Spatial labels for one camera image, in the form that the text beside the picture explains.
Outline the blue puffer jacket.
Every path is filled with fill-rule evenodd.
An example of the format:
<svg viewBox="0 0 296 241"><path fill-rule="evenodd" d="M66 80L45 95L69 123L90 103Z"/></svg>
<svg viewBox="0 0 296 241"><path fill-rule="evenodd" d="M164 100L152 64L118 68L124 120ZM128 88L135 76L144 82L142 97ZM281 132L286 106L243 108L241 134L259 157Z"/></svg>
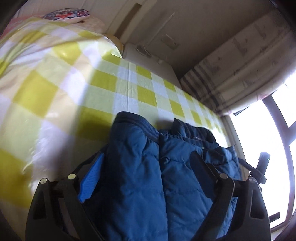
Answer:
<svg viewBox="0 0 296 241"><path fill-rule="evenodd" d="M240 180L238 157L212 133L175 119L157 130L145 118L117 114L92 196L83 206L105 240L190 240L212 206L191 166L197 152Z"/></svg>

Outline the yellow white checkered bed sheet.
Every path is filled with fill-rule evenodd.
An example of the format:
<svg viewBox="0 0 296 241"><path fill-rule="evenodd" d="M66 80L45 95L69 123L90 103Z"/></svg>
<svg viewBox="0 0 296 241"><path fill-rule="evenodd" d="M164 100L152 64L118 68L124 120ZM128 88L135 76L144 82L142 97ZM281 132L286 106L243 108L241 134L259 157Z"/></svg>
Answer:
<svg viewBox="0 0 296 241"><path fill-rule="evenodd" d="M1 211L21 239L39 180L66 176L103 147L121 111L158 129L178 118L228 145L214 112L104 35L29 18L1 38Z"/></svg>

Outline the white bedside cabinet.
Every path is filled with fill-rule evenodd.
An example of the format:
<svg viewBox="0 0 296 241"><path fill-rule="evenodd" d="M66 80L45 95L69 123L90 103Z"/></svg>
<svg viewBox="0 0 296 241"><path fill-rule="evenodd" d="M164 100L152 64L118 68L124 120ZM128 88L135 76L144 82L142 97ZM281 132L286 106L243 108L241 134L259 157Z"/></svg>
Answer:
<svg viewBox="0 0 296 241"><path fill-rule="evenodd" d="M178 88L181 88L177 76L170 64L154 55L147 57L143 54L140 54L140 52L138 52L136 49L136 45L131 43L127 43L125 45L123 59L142 66L143 68L167 80Z"/></svg>

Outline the patterned pillow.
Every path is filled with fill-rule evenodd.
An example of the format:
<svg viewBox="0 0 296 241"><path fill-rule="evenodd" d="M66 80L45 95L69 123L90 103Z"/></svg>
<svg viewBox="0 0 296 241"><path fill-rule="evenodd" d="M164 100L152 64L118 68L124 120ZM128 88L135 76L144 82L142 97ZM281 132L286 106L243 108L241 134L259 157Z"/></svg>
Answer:
<svg viewBox="0 0 296 241"><path fill-rule="evenodd" d="M103 29L105 24L102 20L90 15L88 10L64 8L52 11L42 17L46 20L66 22L85 29Z"/></svg>

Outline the dark window frame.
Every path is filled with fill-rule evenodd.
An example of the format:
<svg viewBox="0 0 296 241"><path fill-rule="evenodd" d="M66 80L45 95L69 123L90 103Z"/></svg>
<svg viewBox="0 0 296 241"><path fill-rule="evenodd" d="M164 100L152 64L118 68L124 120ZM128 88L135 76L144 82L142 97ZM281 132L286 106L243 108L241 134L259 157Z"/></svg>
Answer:
<svg viewBox="0 0 296 241"><path fill-rule="evenodd" d="M294 118L295 110L283 98L270 95L257 101L243 111L231 116L244 159L253 167L259 163L259 156L270 154L262 185L262 195L267 213L280 214L271 223L271 231L283 229L295 211L295 122L288 122L281 107L285 105Z"/></svg>

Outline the wall power socket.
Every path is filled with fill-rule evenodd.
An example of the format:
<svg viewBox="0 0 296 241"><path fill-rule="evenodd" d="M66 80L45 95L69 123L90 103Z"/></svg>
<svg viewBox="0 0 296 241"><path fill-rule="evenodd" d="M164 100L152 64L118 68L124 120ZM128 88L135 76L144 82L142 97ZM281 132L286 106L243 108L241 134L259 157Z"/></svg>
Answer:
<svg viewBox="0 0 296 241"><path fill-rule="evenodd" d="M161 42L164 43L167 47L169 47L172 50L175 50L178 48L179 44L170 36L165 35L162 37Z"/></svg>

